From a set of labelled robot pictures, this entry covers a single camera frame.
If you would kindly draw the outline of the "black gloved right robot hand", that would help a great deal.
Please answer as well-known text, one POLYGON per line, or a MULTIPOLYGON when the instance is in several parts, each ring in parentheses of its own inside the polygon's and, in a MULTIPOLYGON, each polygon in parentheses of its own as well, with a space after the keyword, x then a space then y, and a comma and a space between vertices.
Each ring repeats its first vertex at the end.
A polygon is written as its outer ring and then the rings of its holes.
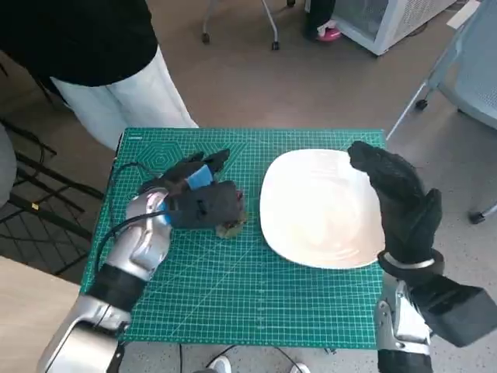
POLYGON ((362 141, 347 152, 351 166, 368 175, 377 193, 384 251, 401 264, 431 260, 442 218, 441 192, 425 190, 415 167, 400 155, 362 141))

